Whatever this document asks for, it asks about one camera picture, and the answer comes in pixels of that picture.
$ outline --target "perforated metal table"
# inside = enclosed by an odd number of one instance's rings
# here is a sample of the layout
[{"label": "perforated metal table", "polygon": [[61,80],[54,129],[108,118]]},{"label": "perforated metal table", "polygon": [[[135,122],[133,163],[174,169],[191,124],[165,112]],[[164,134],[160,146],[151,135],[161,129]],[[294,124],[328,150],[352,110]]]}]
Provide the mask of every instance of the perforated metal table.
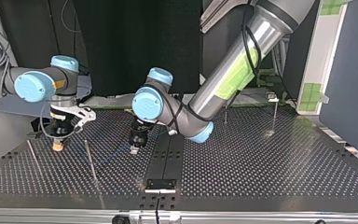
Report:
[{"label": "perforated metal table", "polygon": [[[37,160],[25,143],[3,155],[0,209],[358,213],[358,159],[290,107],[275,120],[272,107],[233,108],[201,145],[155,127],[138,155],[127,143],[130,114],[97,117],[64,152],[42,137],[32,141]],[[148,179],[175,179],[176,193],[145,194]]]}]

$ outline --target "light blue joint cap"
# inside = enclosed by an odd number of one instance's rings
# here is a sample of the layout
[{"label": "light blue joint cap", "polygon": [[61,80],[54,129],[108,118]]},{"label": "light blue joint cap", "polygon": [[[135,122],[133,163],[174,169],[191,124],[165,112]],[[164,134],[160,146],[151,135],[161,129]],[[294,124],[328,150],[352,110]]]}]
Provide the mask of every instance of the light blue joint cap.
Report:
[{"label": "light blue joint cap", "polygon": [[14,81],[14,90],[23,100],[31,103],[50,99],[55,94],[54,80],[39,71],[23,73]]},{"label": "light blue joint cap", "polygon": [[132,110],[139,119],[156,119],[164,108],[164,102],[157,91],[150,87],[142,87],[135,93]]},{"label": "light blue joint cap", "polygon": [[204,143],[206,140],[208,140],[209,135],[211,135],[212,131],[213,131],[213,122],[209,122],[208,125],[206,126],[206,128],[204,130],[202,130],[202,132],[200,132],[199,134],[197,134],[194,137],[190,137],[188,139],[190,139],[193,142],[196,143]]},{"label": "light blue joint cap", "polygon": [[56,55],[51,58],[51,66],[68,69],[74,72],[79,72],[79,62],[71,57],[64,55]]},{"label": "light blue joint cap", "polygon": [[173,82],[173,75],[169,71],[164,70],[162,68],[154,67],[150,69],[149,75],[147,76],[162,83],[165,83],[169,86],[171,86]]}]

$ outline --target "green tape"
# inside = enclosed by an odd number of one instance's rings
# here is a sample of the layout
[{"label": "green tape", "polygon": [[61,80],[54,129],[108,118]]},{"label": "green tape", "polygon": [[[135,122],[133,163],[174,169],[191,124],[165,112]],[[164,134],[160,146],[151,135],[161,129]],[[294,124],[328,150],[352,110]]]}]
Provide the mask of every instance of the green tape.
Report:
[{"label": "green tape", "polygon": [[[254,63],[257,63],[257,51],[250,49],[250,54]],[[216,96],[228,100],[236,91],[241,91],[245,88],[255,75],[246,58],[246,53],[243,51],[231,65],[226,75],[225,80],[217,89]]]},{"label": "green tape", "polygon": [[321,101],[321,88],[322,84],[320,83],[304,83],[298,109],[300,111],[316,111]]},{"label": "green tape", "polygon": [[342,5],[344,5],[343,0],[324,0],[320,14],[322,16],[338,15]]}]

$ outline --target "workbench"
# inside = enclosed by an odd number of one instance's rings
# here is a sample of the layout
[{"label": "workbench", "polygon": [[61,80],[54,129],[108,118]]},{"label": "workbench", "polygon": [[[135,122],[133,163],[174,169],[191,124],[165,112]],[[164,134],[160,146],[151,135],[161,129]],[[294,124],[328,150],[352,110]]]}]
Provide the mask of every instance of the workbench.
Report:
[{"label": "workbench", "polygon": [[[273,106],[231,108],[205,144],[156,126],[137,155],[131,114],[96,112],[62,152],[41,136],[2,155],[0,222],[111,223],[121,214],[156,223],[156,212],[183,223],[358,221],[358,159],[290,106],[276,119]],[[174,192],[145,193],[155,180]]]}]

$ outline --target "green label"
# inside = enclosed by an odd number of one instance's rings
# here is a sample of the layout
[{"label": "green label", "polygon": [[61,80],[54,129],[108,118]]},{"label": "green label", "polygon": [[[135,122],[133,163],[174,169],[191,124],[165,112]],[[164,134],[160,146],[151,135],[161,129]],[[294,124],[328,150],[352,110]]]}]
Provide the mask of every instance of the green label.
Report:
[{"label": "green label", "polygon": [[[253,62],[257,63],[257,51],[250,49],[250,53]],[[224,100],[228,100],[234,92],[243,90],[254,77],[252,67],[248,62],[245,51],[243,51],[228,69],[228,74],[220,84],[215,95]]]}]

